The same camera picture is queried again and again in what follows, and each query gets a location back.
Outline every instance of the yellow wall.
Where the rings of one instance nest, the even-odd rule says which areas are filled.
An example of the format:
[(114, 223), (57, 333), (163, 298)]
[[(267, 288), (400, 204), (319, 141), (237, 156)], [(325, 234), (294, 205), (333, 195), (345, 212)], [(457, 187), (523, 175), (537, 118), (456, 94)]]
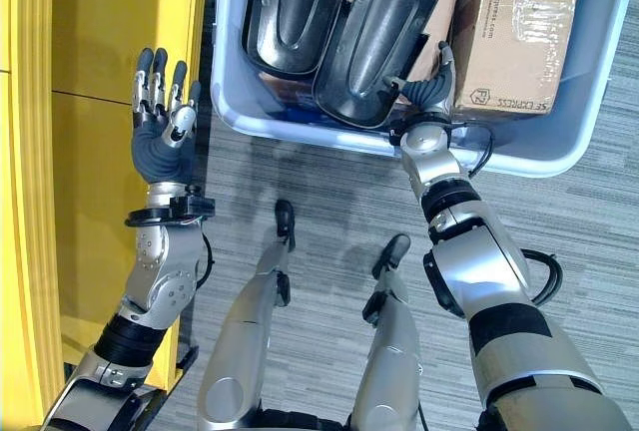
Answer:
[[(42, 421), (63, 348), (77, 362), (117, 305), (133, 262), (122, 221), (144, 202), (128, 149), (135, 60), (162, 45), (170, 67), (186, 59), (197, 74), (203, 11), (204, 0), (0, 0), (2, 429)], [(153, 384), (179, 376), (176, 344), (174, 327)]]
[(2, 428), (63, 384), (51, 154), (51, 0), (2, 0)]
[[(77, 363), (118, 304), (134, 262), (123, 223), (146, 185), (131, 162), (131, 87), (144, 47), (197, 77), (204, 0), (53, 0), (53, 132), (62, 342)], [(178, 325), (147, 382), (176, 379)]]

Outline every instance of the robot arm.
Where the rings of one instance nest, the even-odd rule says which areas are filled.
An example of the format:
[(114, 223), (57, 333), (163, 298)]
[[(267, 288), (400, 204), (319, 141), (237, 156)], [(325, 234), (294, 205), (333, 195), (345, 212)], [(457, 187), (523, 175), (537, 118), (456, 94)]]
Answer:
[(448, 148), (454, 63), (441, 47), (433, 81), (390, 79), (420, 107), (391, 138), (428, 222), (428, 280), (439, 304), (468, 322), (485, 409), (478, 429), (630, 429), (568, 335), (528, 297), (521, 250)]
[(133, 83), (133, 162), (149, 184), (146, 207), (126, 221), (136, 230), (136, 261), (119, 307), (76, 367), (41, 429), (128, 428), (167, 329), (193, 298), (202, 220), (213, 201), (190, 186), (200, 84), (182, 104), (179, 62), (165, 109), (167, 52), (143, 50)]

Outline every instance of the black wire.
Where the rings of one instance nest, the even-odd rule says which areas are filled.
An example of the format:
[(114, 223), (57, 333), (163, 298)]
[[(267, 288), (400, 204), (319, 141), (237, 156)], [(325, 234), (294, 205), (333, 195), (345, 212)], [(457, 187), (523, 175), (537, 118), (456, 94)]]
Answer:
[(492, 152), (493, 152), (493, 150), (495, 148), (495, 135), (492, 132), (492, 129), (486, 128), (486, 130), (490, 134), (490, 139), (488, 140), (488, 147), (486, 147), (486, 150), (484, 151), (483, 155), (481, 156), (481, 159), (479, 160), (479, 162), (477, 162), (477, 165), (475, 165), (475, 168), (472, 169), (470, 172), (468, 172), (468, 177), (470, 179), (472, 179), (475, 175), (477, 175), (479, 173), (479, 171), (481, 169), (484, 168), (484, 166), (490, 160), (490, 157), (492, 157)]
[(417, 401), (419, 404), (417, 405), (417, 411), (419, 411), (419, 418), (421, 419), (421, 426), (423, 427), (423, 431), (428, 431), (428, 425), (426, 424), (426, 418), (423, 415), (423, 409), (421, 409), (421, 401)]
[(548, 266), (548, 279), (546, 280), (546, 284), (541, 291), (539, 291), (539, 294), (532, 298), (534, 304), (541, 306), (543, 303), (552, 299), (554, 295), (557, 294), (557, 291), (559, 291), (559, 288), (561, 288), (563, 269), (561, 269), (561, 265), (553, 254), (542, 253), (534, 249), (523, 249), (521, 252), (526, 258), (539, 261)]
[(211, 250), (211, 244), (209, 243), (209, 239), (204, 233), (202, 233), (202, 240), (204, 241), (204, 244), (207, 246), (207, 269), (202, 275), (202, 277), (198, 280), (198, 283), (196, 284), (196, 289), (200, 289), (200, 286), (202, 286), (207, 281), (207, 279), (209, 279), (209, 276), (211, 275), (211, 268), (213, 268), (213, 263), (215, 263), (213, 261), (213, 251)]
[(487, 125), (468, 123), (468, 122), (463, 122), (461, 124), (454, 124), (452, 125), (452, 127), (450, 127), (450, 129), (455, 130), (455, 129), (462, 129), (464, 127), (466, 128), (476, 127), (476, 128), (484, 129), (488, 131), (488, 134), (490, 134), (490, 138), (488, 139), (488, 145), (486, 146), (486, 149), (483, 151), (483, 155), (479, 159), (479, 162), (477, 162), (477, 165), (475, 165), (474, 169), (468, 172), (468, 177), (472, 179), (481, 171), (481, 169), (484, 168), (484, 166), (488, 163), (488, 161), (492, 157), (492, 152), (494, 151), (494, 148), (495, 148), (495, 134), (492, 131), (492, 129), (488, 127)]

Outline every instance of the robot forearm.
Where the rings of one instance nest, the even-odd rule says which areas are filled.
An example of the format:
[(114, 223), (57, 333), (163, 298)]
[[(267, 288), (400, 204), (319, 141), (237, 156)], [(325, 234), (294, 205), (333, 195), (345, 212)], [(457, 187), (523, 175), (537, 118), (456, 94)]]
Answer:
[(117, 420), (132, 420), (139, 408), (133, 392), (149, 374), (167, 328), (196, 291), (202, 217), (180, 216), (176, 204), (201, 200), (181, 184), (150, 186), (147, 208), (132, 214), (130, 224), (138, 226), (136, 263), (120, 306), (75, 369), (43, 429), (72, 424), (106, 430)]
[(521, 250), (448, 149), (441, 124), (401, 138), (433, 243), (424, 267), (439, 304), (465, 318), (485, 411), (479, 430), (630, 429), (567, 334), (527, 294)]

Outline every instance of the plastic storage bin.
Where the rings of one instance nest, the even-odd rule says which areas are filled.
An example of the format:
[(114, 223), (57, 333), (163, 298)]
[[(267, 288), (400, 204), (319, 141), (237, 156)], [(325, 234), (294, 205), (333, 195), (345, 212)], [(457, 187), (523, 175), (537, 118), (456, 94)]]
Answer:
[[(286, 110), (242, 49), (247, 0), (217, 0), (211, 97), (222, 120), (258, 137), (376, 155), (398, 155), (382, 132), (351, 129), (321, 113)], [(629, 0), (577, 0), (559, 91), (550, 115), (495, 126), (487, 170), (525, 177), (561, 174), (588, 147)], [(454, 148), (470, 164), (479, 152)]]

